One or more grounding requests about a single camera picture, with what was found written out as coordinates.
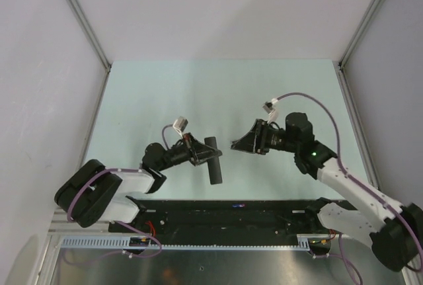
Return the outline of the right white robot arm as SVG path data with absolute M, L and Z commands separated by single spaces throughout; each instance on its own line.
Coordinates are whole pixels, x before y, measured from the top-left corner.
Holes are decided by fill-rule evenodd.
M 319 199 L 316 210 L 305 216 L 309 231 L 329 228 L 344 233 L 368 246 L 382 265 L 395 272 L 422 255 L 422 209 L 413 203 L 405 206 L 374 186 L 353 180 L 339 165 L 338 155 L 315 139 L 306 114 L 288 114 L 285 128 L 258 119 L 247 134 L 231 143 L 231 149 L 259 155 L 272 149 L 292 153 L 301 173 L 335 190 L 354 207 L 345 210 Z

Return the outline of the black remote control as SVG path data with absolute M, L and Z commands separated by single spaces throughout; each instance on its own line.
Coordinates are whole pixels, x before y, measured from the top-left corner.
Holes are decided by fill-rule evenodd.
M 204 138 L 204 143 L 214 149 L 217 149 L 216 137 Z M 208 172 L 211 185 L 223 183 L 219 157 L 214 157 L 208 160 Z

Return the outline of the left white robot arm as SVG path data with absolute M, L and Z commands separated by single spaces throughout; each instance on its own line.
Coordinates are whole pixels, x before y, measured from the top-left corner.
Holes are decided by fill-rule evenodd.
M 211 172 L 222 152 L 214 137 L 199 142 L 185 133 L 172 147 L 151 143 L 137 169 L 107 168 L 97 159 L 87 161 L 54 196 L 54 202 L 67 214 L 70 222 L 87 228 L 98 221 L 121 221 L 133 232 L 142 230 L 146 216 L 136 204 L 135 196 L 153 194 L 165 183 L 163 171 L 188 162 L 207 164 Z

